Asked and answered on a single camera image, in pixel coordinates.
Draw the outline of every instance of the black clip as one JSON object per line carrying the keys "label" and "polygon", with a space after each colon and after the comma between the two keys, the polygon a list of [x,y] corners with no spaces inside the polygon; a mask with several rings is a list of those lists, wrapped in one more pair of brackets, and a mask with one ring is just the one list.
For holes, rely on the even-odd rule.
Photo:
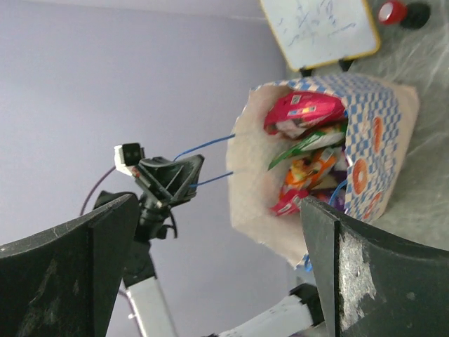
{"label": "black clip", "polygon": [[300,73],[301,73],[302,77],[310,77],[313,71],[314,70],[312,68],[310,68],[310,69],[301,68],[300,69]]}
{"label": "black clip", "polygon": [[338,60],[338,65],[340,66],[341,70],[343,72],[347,72],[349,70],[349,68],[352,66],[352,63],[354,62],[354,60]]}

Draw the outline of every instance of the red cap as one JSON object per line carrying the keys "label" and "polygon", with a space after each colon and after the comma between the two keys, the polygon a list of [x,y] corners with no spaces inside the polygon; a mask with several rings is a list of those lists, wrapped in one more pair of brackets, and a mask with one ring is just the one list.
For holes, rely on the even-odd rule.
{"label": "red cap", "polygon": [[406,18],[408,9],[400,1],[387,1],[379,10],[377,18],[384,25],[394,25]]}

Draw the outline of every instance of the black bracket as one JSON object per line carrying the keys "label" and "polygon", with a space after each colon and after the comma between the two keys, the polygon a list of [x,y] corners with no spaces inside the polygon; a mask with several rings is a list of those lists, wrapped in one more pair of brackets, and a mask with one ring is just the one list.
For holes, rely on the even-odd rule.
{"label": "black bracket", "polygon": [[340,66],[340,68],[342,69],[343,72],[347,72],[349,70],[349,68],[352,66],[352,63],[354,62],[354,60],[338,60],[338,65]]}
{"label": "black bracket", "polygon": [[301,68],[300,69],[300,73],[301,73],[302,77],[310,77],[313,71],[314,70],[312,68],[310,68],[310,69]]}
{"label": "black bracket", "polygon": [[430,19],[431,8],[423,2],[413,2],[407,5],[408,14],[399,24],[406,29],[420,29]]}

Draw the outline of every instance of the lavender wall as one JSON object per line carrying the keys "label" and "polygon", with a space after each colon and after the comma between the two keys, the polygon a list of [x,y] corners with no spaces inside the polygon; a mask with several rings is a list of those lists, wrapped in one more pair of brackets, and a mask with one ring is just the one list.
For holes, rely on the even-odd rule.
{"label": "lavender wall", "polygon": [[[263,24],[0,2],[0,244],[76,217],[115,145],[173,158],[229,134],[248,89],[284,68]],[[224,173],[225,149],[203,151],[203,179]],[[119,173],[102,188],[138,191]],[[229,329],[286,293],[285,262],[231,229],[225,181],[175,215],[180,238],[153,253],[182,337]],[[137,336],[128,313],[119,298],[109,337]]]}

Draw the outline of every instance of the paper bag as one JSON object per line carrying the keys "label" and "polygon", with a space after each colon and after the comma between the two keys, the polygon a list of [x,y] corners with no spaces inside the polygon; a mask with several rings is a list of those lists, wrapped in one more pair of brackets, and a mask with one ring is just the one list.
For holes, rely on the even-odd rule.
{"label": "paper bag", "polygon": [[275,205],[289,163],[268,171],[270,161],[290,141],[269,136],[264,118],[274,103],[292,90],[334,95],[348,115],[345,212],[364,222],[379,218],[387,207],[406,155],[417,118],[416,90],[362,74],[335,74],[276,81],[250,91],[248,103],[228,142],[227,169],[232,226],[286,258],[291,265],[307,253],[300,216],[274,217]]}

